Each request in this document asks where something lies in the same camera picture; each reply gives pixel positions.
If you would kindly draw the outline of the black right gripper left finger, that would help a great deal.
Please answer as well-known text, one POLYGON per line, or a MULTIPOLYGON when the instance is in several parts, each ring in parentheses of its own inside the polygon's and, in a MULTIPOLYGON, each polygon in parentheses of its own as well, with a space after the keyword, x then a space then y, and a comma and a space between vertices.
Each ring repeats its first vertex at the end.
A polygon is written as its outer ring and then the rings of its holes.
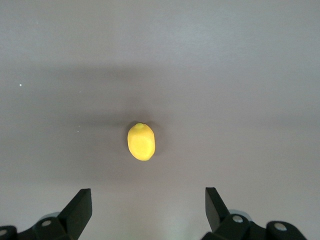
POLYGON ((58 213, 43 216, 29 229, 18 232, 14 225, 0 227, 2 240, 77 240, 92 217, 91 189, 84 188, 58 213))

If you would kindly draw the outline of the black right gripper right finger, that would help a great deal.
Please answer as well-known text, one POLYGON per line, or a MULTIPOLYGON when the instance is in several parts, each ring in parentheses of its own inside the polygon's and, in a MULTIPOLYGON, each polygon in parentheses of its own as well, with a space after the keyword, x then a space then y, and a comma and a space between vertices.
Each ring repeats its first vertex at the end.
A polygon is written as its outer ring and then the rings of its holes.
POLYGON ((305 240, 294 225, 270 221, 261 227, 240 213, 230 213, 214 187, 205 189, 205 213, 211 231, 204 240, 305 240))

